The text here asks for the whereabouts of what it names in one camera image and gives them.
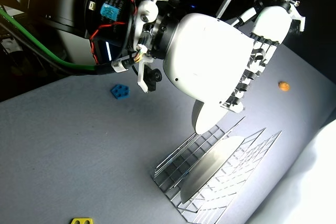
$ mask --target blue connector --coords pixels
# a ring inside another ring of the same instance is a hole
[[[111,93],[117,100],[128,98],[130,96],[130,88],[121,84],[115,85],[111,89]]]

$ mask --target plate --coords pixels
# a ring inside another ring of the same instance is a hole
[[[222,138],[203,156],[184,179],[181,187],[181,201],[183,204],[190,200],[211,179],[244,140],[243,136]]]

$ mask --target table surface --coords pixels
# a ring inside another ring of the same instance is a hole
[[[277,87],[282,80],[289,92]],[[130,87],[129,98],[111,95],[117,83]],[[151,173],[193,133],[193,103],[166,77],[142,93],[132,71],[69,77],[0,103],[2,222],[185,223]],[[336,86],[281,45],[243,104],[220,121],[223,129],[247,116],[235,134],[283,134],[223,223],[244,223],[265,199],[335,108]]]

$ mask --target orange object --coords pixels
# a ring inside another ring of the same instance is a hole
[[[290,85],[289,83],[285,82],[285,81],[280,81],[279,82],[279,88],[282,90],[282,91],[289,91],[290,90]]]

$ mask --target dish rack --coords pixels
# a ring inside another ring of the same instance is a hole
[[[229,134],[245,119],[224,132],[218,125],[203,135],[192,134],[154,170],[153,180],[187,223],[218,223],[226,208],[257,167],[282,131],[260,140],[266,128],[245,138],[215,175],[186,203],[181,202],[183,179],[217,141]]]

